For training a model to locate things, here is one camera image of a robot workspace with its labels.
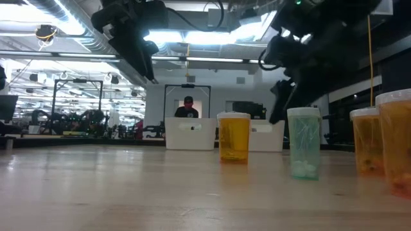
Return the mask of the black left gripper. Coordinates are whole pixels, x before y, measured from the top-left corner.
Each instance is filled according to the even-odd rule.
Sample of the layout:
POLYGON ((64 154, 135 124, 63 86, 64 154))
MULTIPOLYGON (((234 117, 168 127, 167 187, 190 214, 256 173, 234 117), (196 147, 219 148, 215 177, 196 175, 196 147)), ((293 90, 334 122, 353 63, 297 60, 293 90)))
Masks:
POLYGON ((102 1, 102 9, 93 13, 91 23, 100 33, 110 34, 109 44, 148 81, 158 84, 152 56, 159 51, 155 42, 145 40, 150 30, 169 26, 168 10, 163 1, 102 1))

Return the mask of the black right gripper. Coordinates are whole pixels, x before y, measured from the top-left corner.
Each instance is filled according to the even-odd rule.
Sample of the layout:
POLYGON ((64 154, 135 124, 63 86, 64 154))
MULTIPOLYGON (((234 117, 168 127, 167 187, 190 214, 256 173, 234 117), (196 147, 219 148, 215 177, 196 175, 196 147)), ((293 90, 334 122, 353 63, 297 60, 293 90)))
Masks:
POLYGON ((306 107, 358 70, 358 37, 351 30, 314 35, 307 43, 274 36, 262 52, 265 71, 283 69, 287 80, 271 89, 275 96, 269 122, 285 118, 288 108, 306 107))

